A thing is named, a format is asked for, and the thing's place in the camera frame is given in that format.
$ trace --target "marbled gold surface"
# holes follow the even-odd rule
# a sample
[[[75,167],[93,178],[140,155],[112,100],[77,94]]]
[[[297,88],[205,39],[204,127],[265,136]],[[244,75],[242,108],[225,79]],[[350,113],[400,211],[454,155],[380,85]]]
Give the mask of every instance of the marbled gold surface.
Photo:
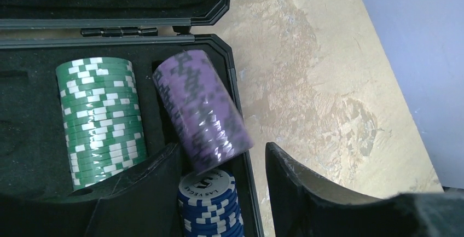
[[[362,0],[231,0],[193,32],[233,48],[266,236],[268,141],[364,194],[442,191]]]

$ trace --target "green chip stack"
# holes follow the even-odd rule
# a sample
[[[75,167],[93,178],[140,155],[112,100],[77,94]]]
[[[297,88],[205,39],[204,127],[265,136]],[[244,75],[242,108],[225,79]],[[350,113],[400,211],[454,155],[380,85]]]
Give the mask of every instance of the green chip stack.
[[[113,57],[56,68],[74,190],[114,176],[147,157],[132,63]]]

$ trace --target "blue chip stack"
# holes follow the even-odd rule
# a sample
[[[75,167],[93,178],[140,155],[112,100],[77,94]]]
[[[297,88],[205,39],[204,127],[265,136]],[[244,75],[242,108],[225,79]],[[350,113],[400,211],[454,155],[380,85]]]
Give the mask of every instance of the blue chip stack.
[[[243,237],[235,177],[213,169],[190,173],[179,184],[178,205],[185,237]]]

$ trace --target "purple chip stack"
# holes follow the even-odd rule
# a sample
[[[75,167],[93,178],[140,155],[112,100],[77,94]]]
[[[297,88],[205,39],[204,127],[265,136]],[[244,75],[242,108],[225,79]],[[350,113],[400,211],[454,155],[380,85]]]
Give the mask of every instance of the purple chip stack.
[[[197,173],[253,147],[243,119],[204,51],[170,57],[153,73],[153,82]]]

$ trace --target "poker chip case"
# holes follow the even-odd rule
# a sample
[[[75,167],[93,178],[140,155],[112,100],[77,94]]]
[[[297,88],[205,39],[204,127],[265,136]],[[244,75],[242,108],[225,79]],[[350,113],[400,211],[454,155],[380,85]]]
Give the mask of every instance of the poker chip case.
[[[214,34],[230,0],[0,0],[0,30],[80,29],[79,38],[0,39],[0,205],[5,236],[181,236],[177,191],[191,171],[151,80],[168,57],[201,49],[241,111],[232,49]],[[158,28],[170,26],[176,36]],[[85,57],[132,62],[147,159],[73,192],[55,68]],[[245,236],[264,236],[249,153],[236,179]]]

